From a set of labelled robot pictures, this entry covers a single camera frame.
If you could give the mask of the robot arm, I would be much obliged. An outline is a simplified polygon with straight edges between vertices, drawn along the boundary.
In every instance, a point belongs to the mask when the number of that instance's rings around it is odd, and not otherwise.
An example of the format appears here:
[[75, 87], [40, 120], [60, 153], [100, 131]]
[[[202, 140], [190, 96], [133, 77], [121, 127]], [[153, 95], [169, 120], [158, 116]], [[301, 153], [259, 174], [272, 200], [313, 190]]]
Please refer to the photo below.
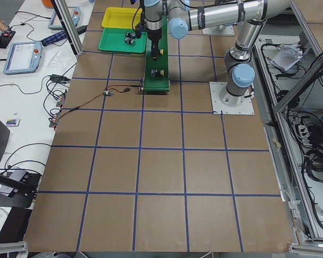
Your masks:
[[236, 43], [225, 58], [227, 70], [248, 62], [264, 24], [290, 6], [290, 1], [215, 1], [210, 5], [190, 6], [185, 1], [168, 2], [169, 29], [181, 39], [189, 31], [242, 23]]
[[159, 41], [162, 38], [163, 16], [167, 15], [167, 1], [144, 1], [144, 30], [151, 40], [151, 56], [153, 61], [157, 61], [159, 55]]

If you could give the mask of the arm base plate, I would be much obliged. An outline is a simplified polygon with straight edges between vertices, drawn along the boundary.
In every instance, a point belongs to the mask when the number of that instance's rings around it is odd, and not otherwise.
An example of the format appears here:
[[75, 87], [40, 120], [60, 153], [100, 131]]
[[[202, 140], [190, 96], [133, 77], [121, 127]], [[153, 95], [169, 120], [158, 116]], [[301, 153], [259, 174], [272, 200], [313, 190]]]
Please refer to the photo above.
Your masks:
[[203, 29], [202, 34], [208, 36], [233, 37], [235, 35], [235, 32], [232, 25], [218, 25]]
[[227, 82], [210, 82], [210, 96], [214, 114], [247, 115], [255, 114], [249, 89], [242, 96], [232, 96], [226, 89]]

